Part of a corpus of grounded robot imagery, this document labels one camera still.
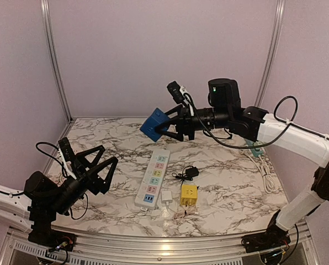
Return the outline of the blue cube socket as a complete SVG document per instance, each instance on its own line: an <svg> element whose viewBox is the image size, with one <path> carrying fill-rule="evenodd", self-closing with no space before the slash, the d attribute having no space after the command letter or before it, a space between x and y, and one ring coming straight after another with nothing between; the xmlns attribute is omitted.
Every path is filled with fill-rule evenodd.
<svg viewBox="0 0 329 265"><path fill-rule="evenodd" d="M141 125L140 131L152 141L157 142L161 138L161 134L155 132L155 127L168 120L169 117L162 110L156 108Z"/></svg>

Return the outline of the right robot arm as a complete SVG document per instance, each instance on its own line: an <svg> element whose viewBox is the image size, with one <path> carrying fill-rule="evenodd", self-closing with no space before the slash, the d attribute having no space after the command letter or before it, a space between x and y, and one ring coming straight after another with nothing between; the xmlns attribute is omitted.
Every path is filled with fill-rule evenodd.
<svg viewBox="0 0 329 265"><path fill-rule="evenodd" d="M173 81L167 89L178 104L166 112L176 116L155 126L155 132L178 141L193 140L195 132L227 129L230 133L262 147L276 145L315 163L314 182L271 219L261 242L273 247L299 220L313 213L323 202L329 201L329 135L314 132L293 122L283 120L276 113L250 106L243 108L234 79L216 78L208 82L210 108L197 109L191 95Z"/></svg>

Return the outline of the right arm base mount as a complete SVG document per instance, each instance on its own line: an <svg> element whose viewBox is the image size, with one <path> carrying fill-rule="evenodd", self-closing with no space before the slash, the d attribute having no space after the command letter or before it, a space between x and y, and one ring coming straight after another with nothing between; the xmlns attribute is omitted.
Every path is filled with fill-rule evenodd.
<svg viewBox="0 0 329 265"><path fill-rule="evenodd" d="M245 248L247 253L252 253L288 245L290 242L290 237L287 234L260 232L243 236L241 245Z"/></svg>

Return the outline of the white multicolour power strip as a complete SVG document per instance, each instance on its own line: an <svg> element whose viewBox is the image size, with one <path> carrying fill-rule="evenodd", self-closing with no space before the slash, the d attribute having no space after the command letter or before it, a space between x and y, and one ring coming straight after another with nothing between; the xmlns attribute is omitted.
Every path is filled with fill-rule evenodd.
<svg viewBox="0 0 329 265"><path fill-rule="evenodd" d="M135 197L134 204L136 206L150 210L155 209L166 175L170 154L168 150L158 149L153 151Z"/></svg>

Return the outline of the teal power strip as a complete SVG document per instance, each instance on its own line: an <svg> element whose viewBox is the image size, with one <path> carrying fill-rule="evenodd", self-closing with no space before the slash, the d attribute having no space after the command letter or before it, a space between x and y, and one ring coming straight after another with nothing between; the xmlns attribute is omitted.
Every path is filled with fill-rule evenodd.
<svg viewBox="0 0 329 265"><path fill-rule="evenodd" d="M272 177L267 161L264 159L263 149L257 147L257 145L251 140L245 139L245 142L250 148L240 151L240 153L247 157L258 169L262 177L265 192L267 194L276 192L278 190L278 185Z"/></svg>

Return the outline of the white usb charger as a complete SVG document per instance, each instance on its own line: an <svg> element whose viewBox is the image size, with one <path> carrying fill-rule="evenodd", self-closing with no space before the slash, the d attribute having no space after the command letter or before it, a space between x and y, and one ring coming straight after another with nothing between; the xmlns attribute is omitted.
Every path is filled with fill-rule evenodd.
<svg viewBox="0 0 329 265"><path fill-rule="evenodd" d="M173 196L170 190L161 191L161 202L165 206L169 206L173 202Z"/></svg>

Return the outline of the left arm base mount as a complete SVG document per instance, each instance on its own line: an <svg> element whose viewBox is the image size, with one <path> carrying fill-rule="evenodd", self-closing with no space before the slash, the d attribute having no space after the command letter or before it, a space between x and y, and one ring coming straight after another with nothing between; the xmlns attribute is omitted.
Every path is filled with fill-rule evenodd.
<svg viewBox="0 0 329 265"><path fill-rule="evenodd" d="M68 232L62 232L57 230L48 230L48 231L35 231L33 230L28 235L28 241L42 245L48 248L56 248L58 245L63 242L67 242L65 249L70 252L73 250L76 235Z"/></svg>

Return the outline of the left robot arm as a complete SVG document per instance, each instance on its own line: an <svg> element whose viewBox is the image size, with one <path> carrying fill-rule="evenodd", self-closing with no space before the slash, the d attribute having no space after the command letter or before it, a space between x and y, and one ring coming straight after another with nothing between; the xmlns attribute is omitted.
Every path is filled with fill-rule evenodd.
<svg viewBox="0 0 329 265"><path fill-rule="evenodd" d="M30 242L48 247L66 243L72 248L76 236L54 230L51 224L57 215L68 215L72 205L86 196L86 191L105 194L118 159L113 156L101 161L105 151L102 145L74 153L66 138L59 141L57 149L62 171L67 174L64 182L57 185L36 171L26 180L21 192L0 185L0 218L28 233Z"/></svg>

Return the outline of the black power adapter with cable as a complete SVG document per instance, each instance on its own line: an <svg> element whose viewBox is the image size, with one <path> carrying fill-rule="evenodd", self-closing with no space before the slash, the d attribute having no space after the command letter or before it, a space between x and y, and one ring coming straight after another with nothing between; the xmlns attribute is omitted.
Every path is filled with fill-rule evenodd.
<svg viewBox="0 0 329 265"><path fill-rule="evenodd" d="M184 184L194 184L194 178L199 175L199 170L194 166L186 166L181 173L172 173L172 177L179 180L181 187Z"/></svg>

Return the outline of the yellow cube socket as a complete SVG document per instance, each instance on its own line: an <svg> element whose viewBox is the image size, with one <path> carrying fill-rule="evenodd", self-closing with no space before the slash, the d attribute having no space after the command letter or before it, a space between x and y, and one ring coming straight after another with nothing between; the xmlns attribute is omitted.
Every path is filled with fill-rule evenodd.
<svg viewBox="0 0 329 265"><path fill-rule="evenodd" d="M198 200L198 187L196 185L182 185L179 204L181 206L194 206Z"/></svg>

